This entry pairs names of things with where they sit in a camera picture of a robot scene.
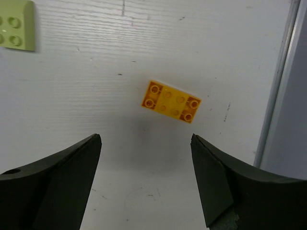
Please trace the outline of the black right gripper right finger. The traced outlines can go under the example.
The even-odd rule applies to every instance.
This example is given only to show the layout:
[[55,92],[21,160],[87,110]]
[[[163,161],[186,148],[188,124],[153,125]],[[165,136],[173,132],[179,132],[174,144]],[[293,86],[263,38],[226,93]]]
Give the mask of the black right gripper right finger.
[[304,230],[307,183],[249,165],[198,135],[191,154],[205,224],[211,230]]

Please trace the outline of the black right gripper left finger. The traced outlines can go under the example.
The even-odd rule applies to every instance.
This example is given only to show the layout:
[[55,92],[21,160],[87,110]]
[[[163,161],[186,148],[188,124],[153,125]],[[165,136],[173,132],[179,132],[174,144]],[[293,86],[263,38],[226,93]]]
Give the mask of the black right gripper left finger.
[[0,175],[2,230],[78,230],[101,153],[93,134],[58,153]]

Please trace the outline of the yellow long lego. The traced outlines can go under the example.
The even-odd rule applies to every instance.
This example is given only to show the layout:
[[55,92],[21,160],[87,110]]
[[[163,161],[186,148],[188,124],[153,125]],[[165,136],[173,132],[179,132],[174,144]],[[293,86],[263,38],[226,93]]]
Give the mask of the yellow long lego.
[[142,107],[168,117],[191,123],[201,99],[158,81],[150,80]]

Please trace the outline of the pale green square lego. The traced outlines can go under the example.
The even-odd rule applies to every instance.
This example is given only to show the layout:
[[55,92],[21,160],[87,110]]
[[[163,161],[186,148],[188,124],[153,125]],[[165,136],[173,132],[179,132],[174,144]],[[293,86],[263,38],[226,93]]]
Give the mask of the pale green square lego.
[[35,5],[31,0],[0,2],[0,45],[35,51]]

